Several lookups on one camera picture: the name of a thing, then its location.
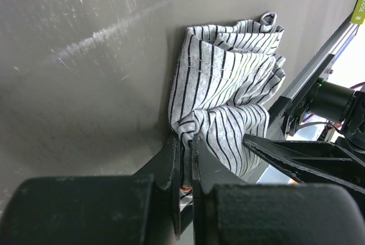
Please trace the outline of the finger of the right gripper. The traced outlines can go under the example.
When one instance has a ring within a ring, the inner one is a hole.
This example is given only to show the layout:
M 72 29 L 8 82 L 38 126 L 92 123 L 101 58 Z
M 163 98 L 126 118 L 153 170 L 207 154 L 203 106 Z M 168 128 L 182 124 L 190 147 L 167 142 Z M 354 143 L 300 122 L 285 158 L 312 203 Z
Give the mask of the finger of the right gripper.
M 364 193 L 364 160 L 324 141 L 274 141 L 246 134 L 243 145 L 301 183 L 333 183 Z

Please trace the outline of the grey striped underwear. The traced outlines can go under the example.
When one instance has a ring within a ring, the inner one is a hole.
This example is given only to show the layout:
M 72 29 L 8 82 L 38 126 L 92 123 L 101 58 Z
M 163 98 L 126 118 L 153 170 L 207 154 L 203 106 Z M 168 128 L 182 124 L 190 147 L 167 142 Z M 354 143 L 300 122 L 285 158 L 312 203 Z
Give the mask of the grey striped underwear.
M 207 24 L 186 29 L 168 105 L 168 120 L 181 142 L 180 207 L 192 204 L 190 158 L 193 138 L 242 177 L 260 158 L 242 144 L 246 134 L 265 137 L 265 108 L 286 75 L 277 54 L 284 29 L 274 12 L 233 26 Z

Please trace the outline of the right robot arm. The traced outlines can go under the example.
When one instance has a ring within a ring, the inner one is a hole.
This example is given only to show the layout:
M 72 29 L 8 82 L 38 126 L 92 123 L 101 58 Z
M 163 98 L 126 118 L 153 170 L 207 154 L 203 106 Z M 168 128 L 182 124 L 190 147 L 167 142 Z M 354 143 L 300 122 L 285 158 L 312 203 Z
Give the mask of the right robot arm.
M 324 81 L 309 81 L 293 100 L 280 97 L 269 110 L 267 138 L 246 134 L 243 144 L 299 183 L 333 183 L 364 194 L 364 92 Z M 327 131 L 341 134 L 336 143 L 289 141 L 310 127 L 305 114 L 325 119 Z

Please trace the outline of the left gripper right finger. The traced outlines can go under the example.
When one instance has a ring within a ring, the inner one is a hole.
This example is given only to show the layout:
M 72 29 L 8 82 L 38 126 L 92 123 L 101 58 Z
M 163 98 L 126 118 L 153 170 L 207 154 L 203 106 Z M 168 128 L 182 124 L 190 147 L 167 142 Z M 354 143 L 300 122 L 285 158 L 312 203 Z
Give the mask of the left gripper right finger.
M 333 183 L 248 185 L 193 139 L 196 244 L 363 244 L 364 194 Z

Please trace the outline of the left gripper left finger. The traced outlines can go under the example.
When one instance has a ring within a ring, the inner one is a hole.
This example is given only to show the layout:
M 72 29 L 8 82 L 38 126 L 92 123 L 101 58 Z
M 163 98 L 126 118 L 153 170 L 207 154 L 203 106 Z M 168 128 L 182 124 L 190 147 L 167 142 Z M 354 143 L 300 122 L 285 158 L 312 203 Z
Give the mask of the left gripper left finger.
M 1 218 L 2 244 L 175 244 L 179 238 L 177 136 L 133 175 L 28 179 Z

